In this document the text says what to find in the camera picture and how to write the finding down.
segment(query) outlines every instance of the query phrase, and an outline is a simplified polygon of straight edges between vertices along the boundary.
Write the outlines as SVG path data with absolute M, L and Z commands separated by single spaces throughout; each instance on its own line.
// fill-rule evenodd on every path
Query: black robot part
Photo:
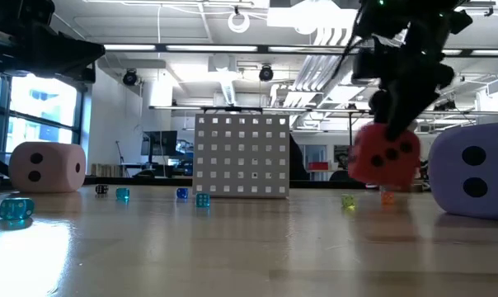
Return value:
M 371 100 L 374 121 L 387 123 L 388 140 L 395 140 L 447 87 L 454 71 L 441 63 L 449 35 L 472 24 L 465 11 L 454 9 L 467 0 L 363 0 L 355 35 L 373 38 L 373 49 L 355 59 L 354 79 L 380 78 Z M 401 47 L 381 44 L 376 35 L 394 38 L 406 29 Z
M 51 0 L 0 0 L 0 74 L 95 82 L 92 64 L 103 45 L 75 40 L 50 27 Z

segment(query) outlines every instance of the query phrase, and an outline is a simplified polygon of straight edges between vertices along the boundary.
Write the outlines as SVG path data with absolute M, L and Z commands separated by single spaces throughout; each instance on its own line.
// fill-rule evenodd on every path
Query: table surface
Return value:
M 307 170 L 308 173 L 317 173 L 317 172 L 336 172 L 339 170 L 336 169 L 320 169 L 320 170 Z
M 126 204 L 116 187 L 29 195 L 31 219 L 0 221 L 0 296 L 498 296 L 498 222 L 446 215 L 429 194 L 196 209 L 175 188 L 131 186 Z

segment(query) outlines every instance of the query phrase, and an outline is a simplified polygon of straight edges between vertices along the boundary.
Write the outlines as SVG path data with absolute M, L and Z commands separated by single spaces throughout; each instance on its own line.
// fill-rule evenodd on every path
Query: monitor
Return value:
M 153 156 L 175 156 L 177 131 L 150 131 L 143 132 L 141 155 L 150 155 L 150 141 L 152 140 Z

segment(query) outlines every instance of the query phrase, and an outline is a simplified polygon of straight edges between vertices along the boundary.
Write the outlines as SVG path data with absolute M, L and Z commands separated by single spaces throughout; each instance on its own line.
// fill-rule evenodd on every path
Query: security camera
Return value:
M 262 82 L 269 82 L 271 79 L 273 79 L 273 70 L 271 69 L 271 65 L 262 66 L 259 78 Z
M 137 69 L 126 70 L 126 74 L 123 76 L 123 84 L 129 87 L 137 86 L 139 84 Z

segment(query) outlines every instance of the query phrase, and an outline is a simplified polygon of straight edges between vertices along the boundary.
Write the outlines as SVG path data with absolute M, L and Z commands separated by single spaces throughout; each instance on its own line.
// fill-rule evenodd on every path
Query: teal die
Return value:
M 354 209 L 355 208 L 355 197 L 353 195 L 343 195 L 342 199 L 342 207 L 346 209 Z
M 29 198 L 7 198 L 0 204 L 0 218 L 27 219 L 35 211 L 35 202 Z
M 196 194 L 196 207 L 209 207 L 210 195 L 207 193 Z
M 115 190 L 115 195 L 117 196 L 117 200 L 125 200 L 130 199 L 130 189 L 129 188 L 119 188 Z

